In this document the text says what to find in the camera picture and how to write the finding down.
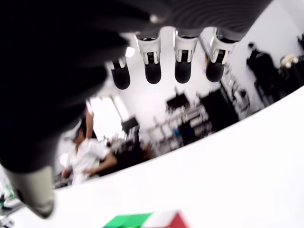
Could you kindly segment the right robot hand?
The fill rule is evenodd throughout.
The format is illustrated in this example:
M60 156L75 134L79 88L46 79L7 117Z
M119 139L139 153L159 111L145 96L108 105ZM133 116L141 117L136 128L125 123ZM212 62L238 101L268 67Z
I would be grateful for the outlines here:
M138 37L157 81L161 28L176 28L175 78L190 76L189 50L214 27L206 77L222 78L233 47L267 0L3 0L0 3L0 163L18 199L40 218L54 210L53 162L61 133L105 83L127 88L123 33Z

